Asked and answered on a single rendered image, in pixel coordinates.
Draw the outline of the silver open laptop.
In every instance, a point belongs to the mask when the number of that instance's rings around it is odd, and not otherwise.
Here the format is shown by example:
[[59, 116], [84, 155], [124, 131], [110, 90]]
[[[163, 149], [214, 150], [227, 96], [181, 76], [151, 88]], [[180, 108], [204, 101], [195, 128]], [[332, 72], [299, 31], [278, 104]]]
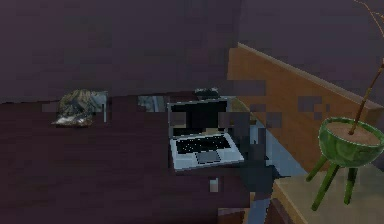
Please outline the silver open laptop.
[[169, 145], [175, 171], [244, 161], [228, 133], [229, 98], [168, 103]]

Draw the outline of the grey green rock sculpture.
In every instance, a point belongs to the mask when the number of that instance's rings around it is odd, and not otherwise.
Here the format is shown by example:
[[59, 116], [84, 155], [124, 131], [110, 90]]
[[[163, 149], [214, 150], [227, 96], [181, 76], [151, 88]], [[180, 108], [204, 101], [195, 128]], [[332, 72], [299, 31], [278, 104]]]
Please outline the grey green rock sculpture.
[[107, 91], [77, 89], [64, 95], [58, 103], [57, 119], [53, 125], [87, 127], [97, 112], [105, 112]]

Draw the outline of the brown wooden headboard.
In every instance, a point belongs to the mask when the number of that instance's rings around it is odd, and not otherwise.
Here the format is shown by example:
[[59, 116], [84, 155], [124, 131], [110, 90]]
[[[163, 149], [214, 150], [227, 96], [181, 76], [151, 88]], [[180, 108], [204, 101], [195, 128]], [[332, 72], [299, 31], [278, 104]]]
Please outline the brown wooden headboard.
[[240, 44], [229, 51], [228, 79], [236, 96], [304, 168], [320, 157], [318, 130], [328, 117], [376, 125], [384, 107], [337, 85]]

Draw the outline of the dark purple wooden table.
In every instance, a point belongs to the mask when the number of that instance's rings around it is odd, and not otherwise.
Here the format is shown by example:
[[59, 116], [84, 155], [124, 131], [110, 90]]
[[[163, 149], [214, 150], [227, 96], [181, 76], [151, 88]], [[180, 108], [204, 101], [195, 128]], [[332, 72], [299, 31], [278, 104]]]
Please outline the dark purple wooden table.
[[57, 128], [47, 102], [0, 104], [0, 224], [216, 224], [269, 196], [262, 147], [248, 161], [176, 172], [167, 116], [114, 97], [89, 128]]

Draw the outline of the tan wooden side table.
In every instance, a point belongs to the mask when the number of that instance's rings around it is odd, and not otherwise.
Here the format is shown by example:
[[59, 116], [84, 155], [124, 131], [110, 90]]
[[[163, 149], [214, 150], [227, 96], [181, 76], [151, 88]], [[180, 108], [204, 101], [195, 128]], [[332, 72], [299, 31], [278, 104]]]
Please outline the tan wooden side table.
[[384, 224], [384, 172], [373, 165], [358, 170], [351, 201], [344, 203], [348, 170], [333, 179], [319, 208], [311, 209], [326, 172], [311, 182], [306, 176], [276, 179], [271, 198], [278, 199], [294, 224]]

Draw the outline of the green bowl plant stand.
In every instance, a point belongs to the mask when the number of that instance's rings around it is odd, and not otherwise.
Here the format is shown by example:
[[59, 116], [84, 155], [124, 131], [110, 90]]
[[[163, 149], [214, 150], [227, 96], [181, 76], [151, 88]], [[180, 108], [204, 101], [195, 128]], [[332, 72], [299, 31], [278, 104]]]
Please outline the green bowl plant stand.
[[358, 169], [374, 161], [384, 151], [384, 133], [367, 123], [345, 117], [325, 119], [319, 128], [318, 142], [321, 156], [306, 177], [310, 182], [324, 164], [328, 168], [318, 193], [311, 205], [316, 211], [340, 168], [348, 169], [344, 203], [351, 202]]

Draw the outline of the bare brown twig plant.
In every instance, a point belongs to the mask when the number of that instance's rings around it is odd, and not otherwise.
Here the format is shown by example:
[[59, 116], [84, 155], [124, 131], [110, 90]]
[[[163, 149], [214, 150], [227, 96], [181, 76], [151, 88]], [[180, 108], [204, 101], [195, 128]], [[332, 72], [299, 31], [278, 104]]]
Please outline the bare brown twig plant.
[[[362, 0], [352, 0], [353, 2], [356, 2], [358, 4], [361, 4], [363, 5], [366, 10], [368, 11], [368, 13], [370, 14], [370, 16], [372, 17], [372, 19], [374, 20], [382, 38], [384, 39], [384, 29], [382, 28], [382, 25], [384, 24], [384, 15], [382, 13], [379, 13], [379, 12], [375, 12], [375, 11], [372, 11], [370, 9], [370, 7], [368, 6], [367, 3], [363, 2]], [[362, 114], [362, 110], [368, 100], [368, 97], [373, 89], [373, 86], [375, 85], [377, 79], [379, 78], [379, 76], [381, 75], [382, 71], [384, 70], [384, 57], [382, 58], [382, 61], [381, 61], [381, 64], [380, 64], [380, 67], [378, 68], [378, 71], [376, 73], [376, 75], [374, 76], [373, 80], [371, 81], [369, 87], [367, 88], [367, 90], [365, 91], [365, 95], [360, 103], [360, 106], [359, 106], [359, 109], [356, 113], [356, 116], [354, 118], [354, 122], [353, 122], [353, 125], [351, 127], [351, 129], [349, 130], [348, 134], [349, 135], [353, 135], [355, 133], [355, 130], [357, 128], [357, 125], [358, 125], [358, 122], [360, 121], [360, 117], [361, 117], [361, 114]]]

